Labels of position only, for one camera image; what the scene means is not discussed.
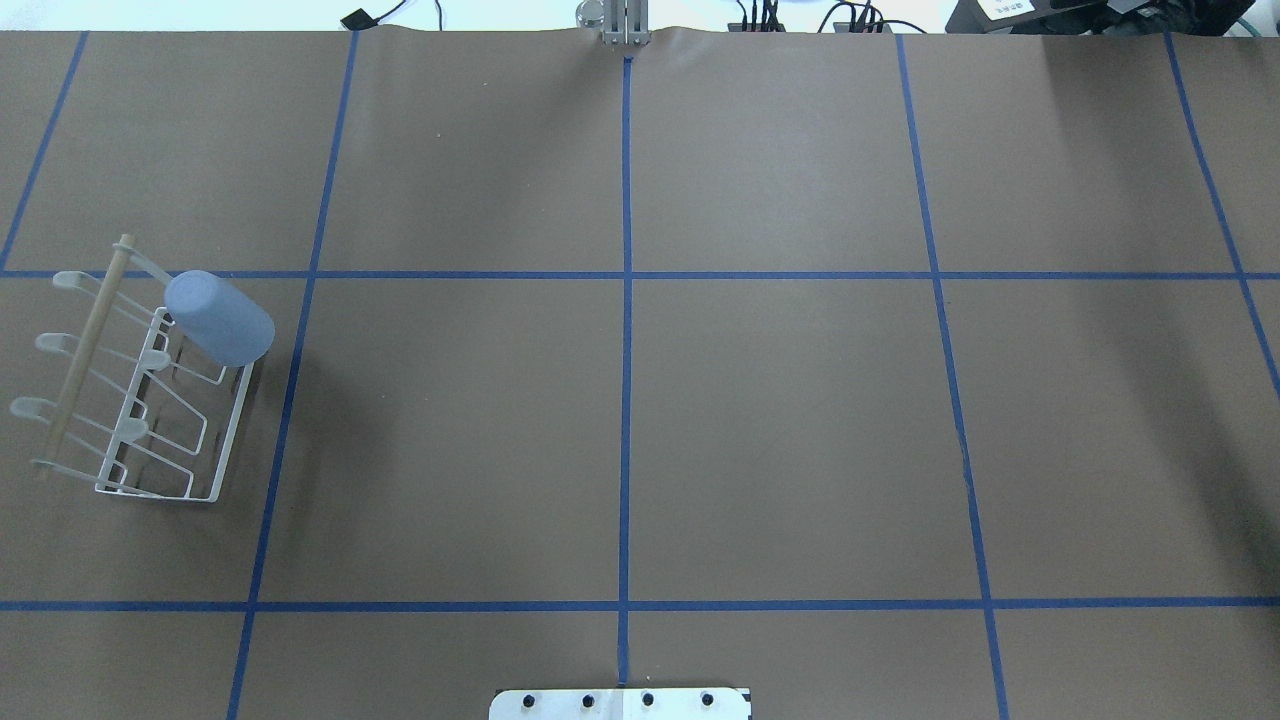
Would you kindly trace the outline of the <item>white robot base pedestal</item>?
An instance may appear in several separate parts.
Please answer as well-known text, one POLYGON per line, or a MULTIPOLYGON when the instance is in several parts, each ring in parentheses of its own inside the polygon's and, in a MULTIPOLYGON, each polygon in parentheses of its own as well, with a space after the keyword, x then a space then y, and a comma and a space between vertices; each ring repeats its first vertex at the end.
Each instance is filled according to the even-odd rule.
POLYGON ((731 687, 512 689, 489 719, 751 719, 750 691, 731 687))

